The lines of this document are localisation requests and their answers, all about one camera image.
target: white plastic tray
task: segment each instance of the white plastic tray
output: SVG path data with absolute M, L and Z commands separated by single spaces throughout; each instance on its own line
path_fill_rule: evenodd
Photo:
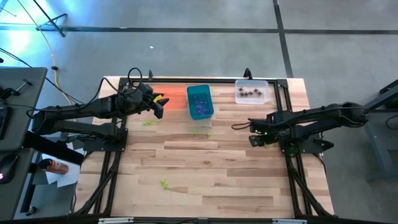
M 263 105 L 269 101 L 268 82 L 263 80 L 236 80 L 235 102 Z

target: orange bottle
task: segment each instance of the orange bottle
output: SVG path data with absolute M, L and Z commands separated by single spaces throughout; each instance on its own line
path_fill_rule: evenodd
M 53 159 L 43 159 L 37 166 L 46 172 L 53 172 L 55 174 L 66 174 L 69 171 L 68 165 Z

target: white paper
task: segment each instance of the white paper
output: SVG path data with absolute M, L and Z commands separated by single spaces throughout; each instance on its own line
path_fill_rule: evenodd
M 72 143 L 68 143 L 67 146 L 68 146 L 68 148 L 73 150 Z M 77 150 L 75 150 L 75 152 L 79 152 L 80 154 L 84 153 L 83 149 L 77 149 Z M 66 164 L 69 168 L 69 170 L 66 174 L 54 174 L 51 172 L 46 172 L 45 175 L 47 176 L 47 181 L 49 182 L 49 184 L 52 184 L 55 181 L 57 181 L 57 187 L 63 187 L 66 185 L 74 184 L 79 179 L 79 174 L 80 174 L 80 166 L 79 165 L 72 164 L 72 163 L 66 162 L 66 161 L 62 161 L 60 159 L 57 159 L 53 156 L 49 156 L 46 154 L 42 154 L 42 157 L 43 157 L 43 159 L 53 159 L 55 161 L 62 162 L 64 164 Z
M 80 154 L 83 154 L 84 151 L 83 149 L 77 149 L 75 152 L 79 152 Z M 77 182 L 79 179 L 79 174 L 80 174 L 80 166 L 76 164 L 72 164 L 70 162 L 65 162 L 62 161 L 63 163 L 66 163 L 68 165 L 69 170 L 66 174 L 59 175 L 57 186 L 58 187 L 63 187 L 66 185 L 74 184 Z
M 53 160 L 56 160 L 56 161 L 58 160 L 57 158 L 49 156 L 47 154 L 42 154 L 42 158 L 43 159 L 53 159 Z M 57 181 L 58 180 L 58 176 L 59 176 L 59 174 L 54 174 L 54 173 L 51 173 L 51 172 L 45 172 L 45 175 L 47 176 L 47 181 L 49 182 L 49 184 L 52 184 L 55 181 Z

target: clear plastic container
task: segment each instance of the clear plastic container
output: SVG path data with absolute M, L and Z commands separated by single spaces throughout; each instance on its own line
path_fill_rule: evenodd
M 263 105 L 269 101 L 268 82 L 264 80 L 236 80 L 235 102 Z
M 210 118 L 214 113 L 208 85 L 190 86 L 187 88 L 189 113 L 192 119 Z

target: desk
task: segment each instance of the desk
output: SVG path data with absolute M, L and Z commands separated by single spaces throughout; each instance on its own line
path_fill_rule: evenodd
M 10 96 L 7 102 L 35 107 L 46 74 L 46 68 L 0 68 L 0 86 L 3 88 L 16 89 L 23 84 L 23 79 L 32 83 L 32 86 L 25 86 L 20 91 L 20 96 Z M 0 140 L 0 159 L 10 153 L 19 156 L 14 178 L 8 184 L 0 185 L 0 207 L 2 208 L 0 220 L 14 218 L 34 154 L 32 148 L 21 149 L 30 123 L 30 118 L 25 113 L 27 110 L 28 108 L 24 107 L 13 107 L 6 134 L 4 139 Z
M 119 78 L 108 77 L 114 86 Z M 288 84 L 293 110 L 308 109 L 303 79 L 288 79 Z M 232 124 L 265 118 L 276 110 L 273 86 L 265 105 L 237 105 L 232 83 L 209 86 L 215 109 L 211 119 L 194 121 L 188 108 L 165 111 L 159 122 L 153 111 L 128 117 L 129 137 L 119 165 L 112 216 L 294 217 L 285 158 L 278 144 L 254 148 L 248 141 L 248 129 L 231 129 Z M 104 83 L 99 97 L 113 93 Z M 148 120 L 154 122 L 143 126 Z M 93 120 L 95 124 L 105 122 L 109 120 Z M 84 161 L 76 188 L 76 210 L 97 187 L 103 157 L 103 152 L 94 152 Z M 322 164 L 313 155 L 302 157 L 309 189 L 333 213 Z M 170 189 L 162 188 L 162 179 Z M 298 194 L 303 210 L 301 192 Z

